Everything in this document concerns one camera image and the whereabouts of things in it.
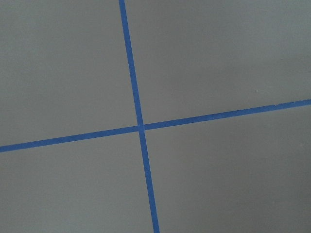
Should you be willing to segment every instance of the gray floor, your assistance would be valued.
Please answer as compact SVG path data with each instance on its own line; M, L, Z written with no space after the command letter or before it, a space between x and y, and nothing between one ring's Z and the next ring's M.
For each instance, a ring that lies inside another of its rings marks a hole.
M126 6L145 123L311 99L310 1ZM0 15L0 146L137 125L118 1ZM161 232L311 232L310 118L147 131ZM138 133L0 153L0 180L3 232L153 232Z

